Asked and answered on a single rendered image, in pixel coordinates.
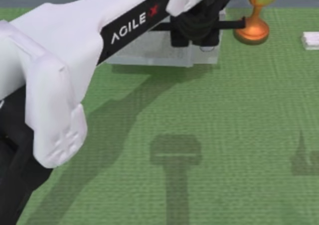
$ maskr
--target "green surface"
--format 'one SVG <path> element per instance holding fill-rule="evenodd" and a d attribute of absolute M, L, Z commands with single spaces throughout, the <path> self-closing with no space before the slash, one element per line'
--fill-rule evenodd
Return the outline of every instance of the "green surface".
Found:
<path fill-rule="evenodd" d="M 318 225 L 319 52 L 300 39 L 318 15 L 265 10 L 267 43 L 226 31 L 213 67 L 98 68 L 84 147 L 19 225 Z"/>

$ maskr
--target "golden trophy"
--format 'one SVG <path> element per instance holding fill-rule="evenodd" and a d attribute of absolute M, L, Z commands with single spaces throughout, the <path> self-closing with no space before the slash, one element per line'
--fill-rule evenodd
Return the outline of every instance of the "golden trophy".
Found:
<path fill-rule="evenodd" d="M 242 43 L 258 45 L 265 42 L 269 35 L 269 26 L 259 15 L 264 6 L 271 4 L 274 0 L 249 0 L 254 7 L 253 13 L 246 18 L 246 27 L 234 30 L 235 37 Z"/>

